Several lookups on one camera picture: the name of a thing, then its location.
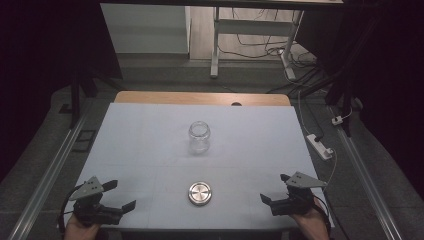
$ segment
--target wooden board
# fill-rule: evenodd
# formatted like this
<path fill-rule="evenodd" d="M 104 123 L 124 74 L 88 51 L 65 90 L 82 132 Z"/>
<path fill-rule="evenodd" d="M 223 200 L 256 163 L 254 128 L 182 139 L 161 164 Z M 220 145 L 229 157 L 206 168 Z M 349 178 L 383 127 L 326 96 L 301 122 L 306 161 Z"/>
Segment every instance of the wooden board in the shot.
<path fill-rule="evenodd" d="M 194 93 L 122 91 L 116 103 L 226 105 L 235 102 L 244 106 L 290 106 L 289 98 L 281 94 Z"/>

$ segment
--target table surface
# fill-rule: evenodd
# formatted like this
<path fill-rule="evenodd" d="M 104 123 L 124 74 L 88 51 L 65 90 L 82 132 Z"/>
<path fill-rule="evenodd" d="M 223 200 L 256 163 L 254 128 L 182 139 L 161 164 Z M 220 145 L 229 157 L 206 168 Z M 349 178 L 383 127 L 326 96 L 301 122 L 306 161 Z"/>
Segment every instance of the table surface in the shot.
<path fill-rule="evenodd" d="M 243 107 L 230 106 L 234 101 Z M 193 156 L 184 149 L 196 120 L 209 124 L 211 148 Z M 286 96 L 121 92 L 77 184 L 94 175 L 101 183 L 116 179 L 118 187 L 101 203 L 120 207 L 137 200 L 136 209 L 111 227 L 281 230 L 296 224 L 288 216 L 273 217 L 259 193 L 286 198 L 279 174 L 296 171 L 317 177 Z M 202 207 L 188 199 L 188 188 L 198 181 L 212 188 L 210 203 Z M 323 198 L 320 189 L 313 192 Z"/>

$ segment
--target glass jar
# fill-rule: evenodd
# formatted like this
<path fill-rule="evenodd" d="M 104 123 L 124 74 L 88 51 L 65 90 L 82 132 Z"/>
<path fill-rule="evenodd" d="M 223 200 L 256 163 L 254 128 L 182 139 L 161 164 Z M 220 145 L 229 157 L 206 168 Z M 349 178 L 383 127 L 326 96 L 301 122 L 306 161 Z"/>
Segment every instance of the glass jar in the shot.
<path fill-rule="evenodd" d="M 190 138 L 189 145 L 191 153 L 201 154 L 209 149 L 211 131 L 208 124 L 202 121 L 194 122 L 188 130 L 188 135 Z"/>

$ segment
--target metal lid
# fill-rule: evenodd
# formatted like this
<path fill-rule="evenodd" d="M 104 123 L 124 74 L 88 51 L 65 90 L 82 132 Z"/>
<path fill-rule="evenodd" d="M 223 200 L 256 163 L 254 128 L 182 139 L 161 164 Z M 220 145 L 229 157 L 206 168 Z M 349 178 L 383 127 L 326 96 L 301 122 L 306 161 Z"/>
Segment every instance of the metal lid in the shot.
<path fill-rule="evenodd" d="M 212 190 L 208 184 L 204 182 L 196 182 L 191 185 L 188 190 L 188 198 L 190 202 L 196 206 L 208 204 L 212 197 Z"/>

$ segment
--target human hand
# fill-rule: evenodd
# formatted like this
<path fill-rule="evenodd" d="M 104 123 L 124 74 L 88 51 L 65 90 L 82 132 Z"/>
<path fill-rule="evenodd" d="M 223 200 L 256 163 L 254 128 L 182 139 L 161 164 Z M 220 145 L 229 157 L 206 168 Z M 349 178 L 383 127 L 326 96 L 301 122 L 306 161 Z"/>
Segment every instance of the human hand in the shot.
<path fill-rule="evenodd" d="M 100 224 L 86 227 L 72 214 L 66 224 L 65 240 L 94 240 L 99 229 Z"/>
<path fill-rule="evenodd" d="M 315 204 L 321 208 L 319 201 L 314 198 Z M 311 208 L 304 215 L 290 215 L 302 231 L 303 235 L 309 240 L 328 240 L 328 232 L 322 215 L 315 209 Z"/>

